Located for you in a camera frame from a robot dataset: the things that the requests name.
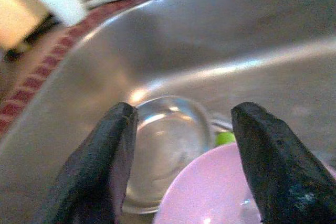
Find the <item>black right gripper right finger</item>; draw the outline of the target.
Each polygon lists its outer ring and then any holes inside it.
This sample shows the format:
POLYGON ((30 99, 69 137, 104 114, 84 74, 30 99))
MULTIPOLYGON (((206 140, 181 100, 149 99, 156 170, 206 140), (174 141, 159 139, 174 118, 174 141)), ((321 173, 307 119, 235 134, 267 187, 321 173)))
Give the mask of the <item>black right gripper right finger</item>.
POLYGON ((335 178, 291 128, 257 103, 231 110, 262 223, 335 223, 335 178))

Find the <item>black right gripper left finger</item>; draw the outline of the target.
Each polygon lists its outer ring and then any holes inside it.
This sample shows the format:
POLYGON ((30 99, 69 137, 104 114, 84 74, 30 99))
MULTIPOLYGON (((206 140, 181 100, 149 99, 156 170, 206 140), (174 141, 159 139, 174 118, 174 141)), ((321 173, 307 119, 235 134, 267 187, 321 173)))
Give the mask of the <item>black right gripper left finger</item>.
POLYGON ((51 223, 118 223, 134 159, 138 111, 120 102, 57 177, 51 223))

